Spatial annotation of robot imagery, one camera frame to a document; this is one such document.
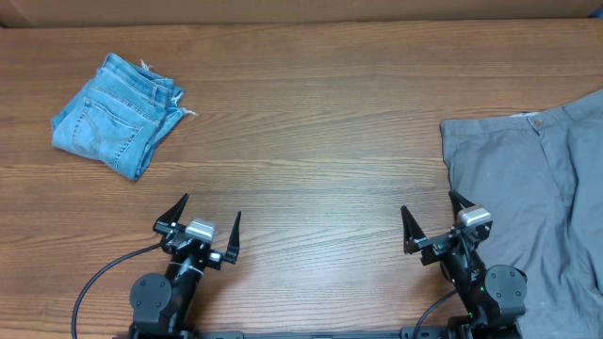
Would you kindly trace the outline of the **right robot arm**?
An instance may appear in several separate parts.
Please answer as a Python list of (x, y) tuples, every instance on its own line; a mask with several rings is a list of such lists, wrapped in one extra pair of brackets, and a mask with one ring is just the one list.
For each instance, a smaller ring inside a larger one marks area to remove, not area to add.
[[(486, 266), (478, 254), (479, 244), (491, 232), (490, 212), (457, 191), (448, 192), (455, 223), (445, 234), (429, 238), (410, 210), (400, 214), (406, 254), (420, 253), (421, 264), (438, 264), (453, 290), (430, 306), (417, 320), (413, 338), (520, 338), (517, 319), (525, 314), (527, 275), (509, 265)], [(453, 296), (458, 296), (465, 315), (454, 316), (444, 327), (424, 326), (427, 317)]]

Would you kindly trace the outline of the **grey shorts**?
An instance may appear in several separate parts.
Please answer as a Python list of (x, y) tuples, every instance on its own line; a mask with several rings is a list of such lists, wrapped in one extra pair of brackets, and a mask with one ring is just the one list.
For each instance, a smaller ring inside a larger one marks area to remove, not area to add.
[(601, 337), (602, 93), (441, 134), (451, 188), (494, 221), (482, 261), (527, 274), (522, 335)]

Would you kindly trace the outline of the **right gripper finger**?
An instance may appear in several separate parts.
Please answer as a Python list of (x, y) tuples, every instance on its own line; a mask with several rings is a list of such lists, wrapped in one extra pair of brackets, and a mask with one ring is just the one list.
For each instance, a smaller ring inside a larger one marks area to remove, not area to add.
[(454, 215), (458, 215), (460, 211), (474, 206), (473, 202), (469, 201), (467, 198), (465, 198), (463, 195), (461, 195), (454, 189), (451, 189), (448, 192), (448, 196), (452, 204)]
[(406, 205), (403, 205), (400, 208), (400, 213), (403, 226), (404, 253), (412, 254), (422, 250), (425, 246), (424, 242), (427, 240), (426, 235), (423, 233), (422, 229)]

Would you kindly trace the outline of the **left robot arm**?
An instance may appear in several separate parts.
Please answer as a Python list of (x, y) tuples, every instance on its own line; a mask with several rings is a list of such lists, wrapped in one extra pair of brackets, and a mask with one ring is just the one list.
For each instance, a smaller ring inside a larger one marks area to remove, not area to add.
[(216, 233), (213, 223), (200, 218), (187, 225), (179, 222), (187, 200), (188, 194), (184, 194), (155, 221), (153, 230), (161, 235), (159, 248), (171, 260), (163, 274), (146, 274), (131, 287), (131, 338), (199, 338), (199, 331), (187, 324), (187, 314), (204, 271), (219, 270), (224, 263), (237, 261), (241, 215), (236, 215), (226, 251), (221, 252), (212, 248)]

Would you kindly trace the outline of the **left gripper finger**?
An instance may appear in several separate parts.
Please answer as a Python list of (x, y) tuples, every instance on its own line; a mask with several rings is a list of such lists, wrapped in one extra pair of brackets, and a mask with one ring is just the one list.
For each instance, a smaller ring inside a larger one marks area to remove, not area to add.
[(233, 225), (229, 241), (227, 244), (227, 251), (224, 253), (223, 260), (229, 264), (235, 264), (240, 252), (240, 226), (241, 212), (238, 211), (236, 214), (236, 220)]
[(188, 197), (189, 197), (189, 194), (185, 193), (180, 198), (180, 200), (173, 207), (171, 207), (167, 212), (165, 212), (163, 215), (161, 215), (156, 220), (155, 223), (161, 224), (164, 226), (170, 226), (173, 223), (177, 223), (186, 207)]

